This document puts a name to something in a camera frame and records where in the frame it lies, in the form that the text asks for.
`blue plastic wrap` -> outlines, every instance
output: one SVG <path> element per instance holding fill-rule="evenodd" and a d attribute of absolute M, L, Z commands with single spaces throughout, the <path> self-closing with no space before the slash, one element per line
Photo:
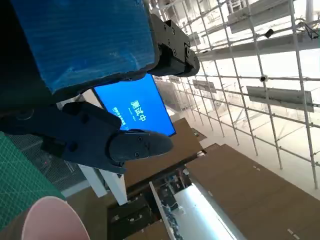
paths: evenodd
<path fill-rule="evenodd" d="M 11 0 L 46 86 L 55 92 L 155 62 L 142 0 Z"/>

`blue screen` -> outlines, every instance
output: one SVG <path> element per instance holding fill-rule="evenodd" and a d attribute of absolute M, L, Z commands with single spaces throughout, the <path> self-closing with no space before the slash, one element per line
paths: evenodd
<path fill-rule="evenodd" d="M 122 130 L 141 129 L 171 136 L 175 129 L 150 74 L 94 88 L 108 112 L 121 119 Z"/>

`scaffolding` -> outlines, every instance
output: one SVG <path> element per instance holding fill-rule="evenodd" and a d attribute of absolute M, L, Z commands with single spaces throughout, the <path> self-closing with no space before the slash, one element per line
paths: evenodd
<path fill-rule="evenodd" d="M 299 42 L 299 37 L 301 34 L 305 34 L 307 30 L 304 30 L 302 26 L 311 26 L 317 28 L 320 20 L 313 20 L 312 17 L 310 17 L 310 14 L 312 16 L 312 10 L 310 8 L 307 8 L 307 21 L 299 22 L 297 23 L 297 16 L 295 16 L 295 6 L 294 6 L 294 0 L 288 0 L 287 6 L 288 6 L 288 15 L 286 18 L 286 25 L 284 24 L 283 28 L 276 29 L 274 31 L 274 35 L 280 34 L 283 36 L 283 34 L 286 37 L 290 37 L 292 41 L 292 51 L 295 53 L 296 58 L 296 66 L 297 66 L 297 73 L 298 76 L 272 76 L 267 77 L 269 81 L 261 81 L 261 76 L 265 76 L 265 74 L 268 74 L 268 72 L 265 71 L 265 65 L 262 61 L 262 53 L 260 49 L 260 40 L 264 36 L 264 34 L 261 33 L 261 28 L 257 26 L 255 23 L 255 20 L 253 18 L 252 8 L 251 8 L 251 2 L 248 0 L 244 0 L 244 8 L 246 8 L 246 20 L 249 24 L 248 30 L 246 31 L 246 34 L 244 34 L 243 38 L 232 40 L 230 36 L 232 36 L 232 32 L 230 30 L 231 24 L 228 23 L 228 19 L 226 16 L 226 11 L 231 14 L 233 13 L 230 9 L 231 6 L 229 5 L 230 1 L 222 1 L 222 0 L 211 0 L 210 2 L 215 2 L 215 5 L 212 6 L 211 9 L 202 9 L 201 3 L 199 0 L 194 0 L 194 4 L 192 8 L 187 8 L 187 5 L 185 1 L 173 1 L 170 5 L 176 6 L 176 8 L 173 9 L 180 9 L 179 13 L 174 11 L 174 14 L 176 16 L 176 19 L 184 19 L 177 22 L 177 25 L 182 29 L 187 29 L 190 39 L 193 41 L 193 46 L 191 47 L 198 55 L 200 59 L 200 71 L 195 76 L 195 79 L 204 79 L 209 87 L 209 91 L 205 90 L 196 90 L 195 86 L 193 85 L 192 81 L 190 81 L 190 78 L 180 78 L 179 84 L 176 83 L 176 92 L 177 94 L 185 95 L 185 96 L 191 96 L 192 99 L 194 99 L 194 103 L 192 104 L 191 101 L 189 101 L 189 98 L 185 98 L 188 100 L 188 102 L 184 102 L 183 104 L 185 106 L 189 106 L 189 109 L 191 110 L 193 114 L 193 118 L 196 120 L 194 114 L 198 114 L 201 124 L 204 124 L 204 118 L 208 119 L 208 122 L 210 124 L 210 127 L 212 130 L 214 130 L 212 121 L 216 121 L 219 123 L 221 133 L 223 137 L 224 134 L 224 126 L 228 126 L 233 129 L 234 137 L 237 142 L 237 144 L 241 144 L 238 138 L 238 132 L 241 132 L 243 134 L 246 134 L 250 136 L 252 140 L 252 146 L 254 149 L 255 154 L 258 156 L 259 152 L 256 146 L 256 140 L 262 141 L 268 145 L 271 145 L 275 148 L 275 151 L 277 153 L 278 158 L 278 164 L 279 168 L 283 169 L 282 164 L 282 158 L 281 158 L 281 152 L 289 153 L 295 157 L 298 157 L 304 161 L 307 161 L 311 165 L 311 170 L 313 174 L 313 181 L 314 181 L 314 188 L 318 188 L 318 181 L 317 181 L 317 174 L 316 174 L 316 167 L 319 167 L 320 164 L 315 160 L 315 155 L 320 152 L 314 151 L 314 147 L 317 146 L 316 142 L 313 142 L 312 140 L 312 128 L 313 129 L 320 129 L 320 122 L 317 124 L 317 122 L 313 122 L 310 120 L 311 114 L 315 115 L 314 112 L 310 113 L 308 110 L 309 107 L 312 108 L 318 108 L 320 105 L 316 102 L 312 102 L 311 104 L 307 102 L 306 99 L 306 91 L 305 86 L 306 83 L 314 83 L 317 84 L 320 81 L 320 77 L 308 77 L 303 75 L 303 68 L 301 63 L 301 47 Z M 208 18 L 208 15 L 215 12 L 215 16 Z M 168 20 L 168 16 L 166 14 L 166 7 L 163 6 L 161 8 L 161 11 L 159 11 L 159 15 L 164 19 Z M 212 19 L 215 19 L 217 21 L 217 24 L 213 26 L 213 23 L 211 22 Z M 217 33 L 219 31 L 224 32 L 225 39 L 219 40 L 217 42 L 212 43 L 212 37 L 211 35 L 214 33 Z M 256 63 L 258 66 L 258 74 L 257 75 L 242 75 L 239 73 L 239 66 L 237 66 L 237 62 L 235 60 L 234 56 L 234 47 L 239 46 L 241 43 L 248 43 L 253 44 L 254 46 L 254 57 L 256 58 Z M 228 48 L 229 50 L 229 57 L 228 59 L 231 61 L 231 65 L 229 65 L 229 68 L 232 68 L 232 71 L 234 74 L 226 75 L 224 73 L 220 72 L 220 63 L 217 61 L 217 59 L 212 56 L 210 59 L 202 59 L 201 56 L 204 53 L 204 51 L 210 51 L 214 53 L 215 50 L 221 49 L 223 47 Z M 208 72 L 209 69 L 214 69 L 216 74 L 211 74 Z M 257 103 L 252 103 L 249 100 L 250 94 L 248 94 L 245 91 L 246 81 L 255 81 L 256 86 L 260 85 L 263 87 L 265 92 L 265 102 L 259 103 L 261 107 L 258 109 L 258 107 L 255 107 Z M 296 116 L 294 116 L 292 113 L 292 109 L 285 109 L 286 114 L 279 114 L 277 111 L 280 111 L 282 109 L 281 106 L 274 106 L 271 104 L 271 100 L 269 97 L 269 89 L 272 83 L 275 81 L 286 81 L 288 83 L 299 83 L 299 91 L 300 97 L 302 99 L 301 102 L 301 108 L 302 113 L 298 113 L 298 110 L 296 111 Z M 210 84 L 214 83 L 215 88 L 212 89 L 210 87 Z M 202 104 L 199 105 L 199 101 L 197 103 L 196 99 L 201 99 Z M 209 103 L 212 105 L 212 110 L 208 107 Z M 233 114 L 233 111 L 237 109 L 237 112 L 239 112 L 238 116 L 235 116 Z M 253 126 L 253 121 L 255 118 L 261 118 L 261 116 L 266 116 L 268 120 L 260 122 L 258 125 Z M 282 120 L 287 121 L 295 124 L 299 124 L 296 128 L 290 129 L 289 132 L 283 133 L 285 126 L 282 127 L 280 133 L 277 134 L 276 129 L 276 123 L 275 120 Z M 240 122 L 245 122 L 247 124 L 246 129 L 243 127 L 239 127 Z M 266 140 L 263 137 L 257 136 L 255 134 L 255 131 L 260 128 L 264 128 L 266 126 L 270 126 L 270 133 L 272 133 L 273 141 Z M 283 138 L 287 138 L 288 136 L 295 134 L 299 131 L 306 131 L 306 140 L 308 144 L 308 157 L 301 155 L 299 152 L 295 152 L 294 150 L 288 149 L 286 147 L 283 147 L 280 145 L 280 141 Z"/>

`green cutting mat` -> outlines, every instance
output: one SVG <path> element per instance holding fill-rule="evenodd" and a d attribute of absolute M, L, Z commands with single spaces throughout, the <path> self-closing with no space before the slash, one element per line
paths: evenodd
<path fill-rule="evenodd" d="M 65 200 L 61 192 L 0 132 L 0 231 L 45 196 Z"/>

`wooden floor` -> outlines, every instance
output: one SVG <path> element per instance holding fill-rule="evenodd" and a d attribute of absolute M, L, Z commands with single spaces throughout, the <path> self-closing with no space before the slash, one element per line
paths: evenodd
<path fill-rule="evenodd" d="M 320 240 L 320 201 L 228 145 L 187 164 L 248 240 Z"/>

